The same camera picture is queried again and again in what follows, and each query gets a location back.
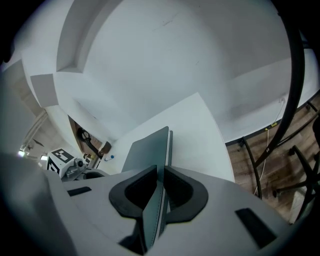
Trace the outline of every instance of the white curved wall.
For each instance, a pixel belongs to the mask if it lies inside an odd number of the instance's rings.
[[[43,6],[16,40],[13,60],[22,56],[31,90],[30,76],[53,74],[60,107],[95,137],[116,140],[196,92],[225,142],[277,116],[279,99],[289,91],[291,60],[271,2],[109,0],[94,11],[93,29],[85,30],[84,54],[75,53],[83,73],[56,72],[63,27],[78,26],[65,23],[74,1]],[[319,89],[314,53],[305,54],[301,104]]]
[[[36,117],[2,77],[0,108],[0,152],[16,155]]]
[[[56,56],[56,71],[67,67],[76,68],[75,56],[87,27],[96,16],[95,12],[101,0],[74,1],[65,18],[59,37]]]

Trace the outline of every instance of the gray panel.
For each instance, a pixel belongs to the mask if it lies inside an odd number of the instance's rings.
[[[151,135],[132,143],[124,162],[122,172],[145,169],[157,165],[158,173],[165,166],[169,127],[166,126]]]
[[[152,247],[156,238],[163,189],[164,184],[157,181],[156,189],[142,213],[145,245],[148,250]]]
[[[30,76],[38,102],[42,108],[58,105],[53,74]]]

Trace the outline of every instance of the wooden floor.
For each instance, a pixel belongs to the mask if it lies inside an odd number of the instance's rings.
[[[311,102],[319,109],[320,94],[311,100]],[[315,111],[313,109],[307,110],[305,107],[298,111],[284,137],[296,131],[314,114]],[[319,151],[319,146],[316,142],[312,125],[313,122],[293,139],[271,153],[266,159],[263,176],[260,181],[262,200],[276,209],[278,213],[290,223],[294,222],[299,212],[304,198],[301,195],[304,194],[305,190],[300,189],[298,191],[282,193],[277,198],[273,197],[272,192],[275,188],[294,185],[300,181],[304,181],[306,178],[298,157],[296,155],[288,155],[288,151],[293,145],[296,145],[300,149],[312,168],[315,165],[314,154]],[[277,129],[278,126],[269,130],[269,142],[272,140]],[[247,142],[254,159],[257,160],[267,146],[267,132],[252,137],[248,139]],[[235,182],[250,193],[254,193],[256,189],[256,178],[246,147],[243,146],[243,148],[241,148],[238,144],[234,144],[228,146],[227,150],[231,159]],[[259,175],[261,175],[263,165],[262,163],[257,169]]]

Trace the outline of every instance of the chair leg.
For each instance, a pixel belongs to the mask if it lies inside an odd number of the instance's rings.
[[[303,167],[303,170],[306,174],[306,176],[312,176],[313,174],[313,170],[311,169],[308,161],[306,160],[306,158],[304,157],[304,155],[301,153],[301,151],[297,148],[296,145],[294,145],[292,147],[292,150],[296,153],[296,155],[298,156],[301,164],[302,164],[302,167]]]
[[[308,185],[309,185],[309,183],[305,180],[305,181],[303,181],[303,182],[294,184],[294,185],[292,185],[292,186],[286,186],[286,187],[283,187],[283,188],[275,189],[275,190],[272,192],[272,194],[273,194],[273,196],[276,198],[277,195],[281,194],[281,193],[284,192],[284,191],[295,190],[295,189],[302,188],[302,187],[305,187],[305,186],[308,186]]]
[[[320,152],[314,155],[315,164],[313,167],[313,173],[318,174],[319,173],[319,166],[320,166]]]
[[[307,205],[313,199],[312,191],[313,191],[312,187],[308,186],[307,189],[306,189],[306,193],[305,193],[305,197],[304,197],[303,203],[301,205],[301,209],[300,209],[298,217],[296,217],[295,221],[299,220],[301,215],[305,212],[305,210],[307,208]]]

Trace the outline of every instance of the metal rod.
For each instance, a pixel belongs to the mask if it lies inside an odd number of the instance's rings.
[[[308,126],[308,124],[310,124],[320,113],[320,110],[318,110],[313,117],[311,117],[304,125],[302,125],[298,130],[296,130],[295,132],[291,133],[288,137],[284,138],[283,140],[281,140],[277,147],[280,147],[281,145],[283,145],[284,143],[286,143],[287,141],[291,140],[294,136],[296,136],[298,133],[300,133],[304,128],[306,128]]]
[[[256,187],[257,187],[257,191],[258,191],[258,198],[262,199],[260,178],[259,178],[259,174],[258,174],[257,168],[255,166],[255,159],[254,159],[254,156],[252,155],[251,149],[250,149],[246,139],[244,137],[242,139],[243,139],[243,142],[245,144],[246,150],[249,153],[249,157],[250,157],[250,160],[251,160],[251,163],[252,163],[254,176],[255,176],[255,181],[256,181]]]
[[[266,147],[262,155],[255,162],[255,167],[258,167],[271,154],[271,152],[277,147],[278,143],[285,135],[296,113],[302,88],[304,85],[305,53],[299,29],[296,26],[292,25],[291,21],[286,17],[281,16],[281,18],[288,36],[291,54],[290,91],[279,128],[276,131],[270,144]]]
[[[313,199],[314,196],[312,195],[312,192],[313,192],[313,190],[311,188],[307,187],[302,206],[300,208],[299,214],[296,217],[295,221],[300,219],[300,217],[304,214],[304,212],[305,212],[305,210],[307,208],[307,205]]]
[[[310,101],[307,102],[307,104],[315,111],[317,112],[317,108],[315,107],[315,105],[313,105]]]
[[[302,187],[305,187],[305,186],[309,186],[309,185],[312,185],[316,182],[320,181],[320,173],[318,173],[317,175],[315,175],[313,178],[310,178],[310,179],[307,179],[305,181],[302,181],[302,182],[299,182],[297,184],[294,184],[292,186],[287,186],[287,187],[283,187],[283,188],[278,188],[276,189],[275,191],[280,194],[284,191],[289,191],[289,190],[295,190],[295,189],[298,189],[298,188],[302,188]]]

